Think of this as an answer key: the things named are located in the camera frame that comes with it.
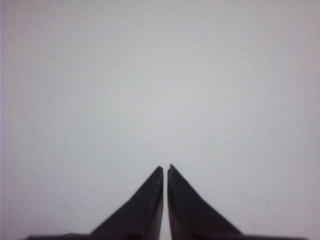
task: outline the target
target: white surface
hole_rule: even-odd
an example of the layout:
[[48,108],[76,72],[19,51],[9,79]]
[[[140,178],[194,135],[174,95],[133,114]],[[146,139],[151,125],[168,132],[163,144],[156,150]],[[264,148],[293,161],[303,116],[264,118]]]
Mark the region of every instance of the white surface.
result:
[[88,233],[169,163],[243,232],[318,239],[320,1],[1,4],[1,239]]

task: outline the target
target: white background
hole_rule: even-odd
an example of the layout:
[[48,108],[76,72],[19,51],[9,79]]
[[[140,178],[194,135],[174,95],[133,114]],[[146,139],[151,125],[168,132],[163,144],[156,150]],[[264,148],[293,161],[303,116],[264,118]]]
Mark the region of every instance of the white background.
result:
[[1,4],[1,239],[89,233],[169,163],[244,233],[318,239],[320,1]]

